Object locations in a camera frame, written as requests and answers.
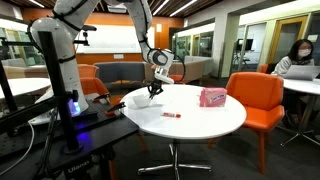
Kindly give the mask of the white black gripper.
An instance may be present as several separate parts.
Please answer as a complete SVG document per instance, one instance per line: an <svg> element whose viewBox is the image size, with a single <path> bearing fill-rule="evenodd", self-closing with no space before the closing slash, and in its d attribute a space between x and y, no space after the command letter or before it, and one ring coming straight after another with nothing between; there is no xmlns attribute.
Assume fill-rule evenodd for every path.
<svg viewBox="0 0 320 180"><path fill-rule="evenodd" d="M168 76L168 71L160 66L153 65L152 69L154 70L154 78L161 80L167 84L173 84L174 80ZM163 92L162 84L151 82L148 86L149 98L152 99L156 95Z"/></svg>

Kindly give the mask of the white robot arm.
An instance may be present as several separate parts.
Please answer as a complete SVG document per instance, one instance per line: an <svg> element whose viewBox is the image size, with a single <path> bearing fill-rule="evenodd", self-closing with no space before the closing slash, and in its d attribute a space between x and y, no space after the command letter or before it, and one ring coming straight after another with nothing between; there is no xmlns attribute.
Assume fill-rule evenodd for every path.
<svg viewBox="0 0 320 180"><path fill-rule="evenodd" d="M100 0L57 0L48 17L38 18L28 26L30 39L36 42L36 47L44 51L40 42L39 32L50 32L53 36L53 44L57 53L57 62L60 67L64 89L78 94L77 100L68 100L68 114L77 116L85 111L89 105L84 98L80 83L80 75L76 54L84 53L84 50L76 50L74 45L88 45L86 40L77 41L81 31L96 27L86 25L85 22L94 11ZM140 52L145 62L156 66L155 80L151 85L150 98L153 98L159 90L159 84L164 82L173 84L174 81L168 76L173 61L173 53L168 49L156 49L149 45L148 30L152 25L152 13L147 0L104 0L109 6L123 5L128 12L139 42Z"/></svg>

